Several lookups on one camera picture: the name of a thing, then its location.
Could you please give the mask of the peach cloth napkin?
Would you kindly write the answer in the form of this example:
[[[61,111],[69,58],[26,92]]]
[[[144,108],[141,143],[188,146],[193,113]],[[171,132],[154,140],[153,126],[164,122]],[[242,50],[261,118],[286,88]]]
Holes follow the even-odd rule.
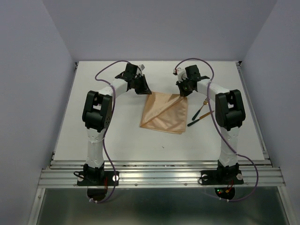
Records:
[[[182,134],[186,131],[188,99],[179,94],[153,92],[146,98],[140,127]]]

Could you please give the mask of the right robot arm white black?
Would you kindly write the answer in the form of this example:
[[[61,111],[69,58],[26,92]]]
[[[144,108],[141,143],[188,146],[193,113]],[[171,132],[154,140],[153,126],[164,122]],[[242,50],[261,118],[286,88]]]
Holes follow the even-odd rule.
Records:
[[[239,90],[229,90],[211,81],[207,76],[201,76],[197,65],[175,68],[176,85],[180,95],[188,96],[193,91],[205,94],[208,104],[215,103],[213,123],[221,137],[221,152],[218,159],[216,179],[221,183],[229,181],[233,174],[239,174],[237,159],[237,142],[240,127],[246,118],[242,95]]]

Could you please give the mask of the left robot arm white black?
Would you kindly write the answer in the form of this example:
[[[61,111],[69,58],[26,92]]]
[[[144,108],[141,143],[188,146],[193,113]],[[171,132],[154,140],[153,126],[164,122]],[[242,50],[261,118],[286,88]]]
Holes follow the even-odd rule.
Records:
[[[95,185],[104,181],[104,139],[113,117],[116,98],[129,90],[134,90],[137,95],[151,95],[144,71],[144,65],[134,65],[126,61],[123,72],[115,76],[112,82],[104,79],[106,87],[98,91],[89,91],[86,96],[82,120],[88,135],[88,155],[83,166],[83,172],[78,174],[82,181]]]

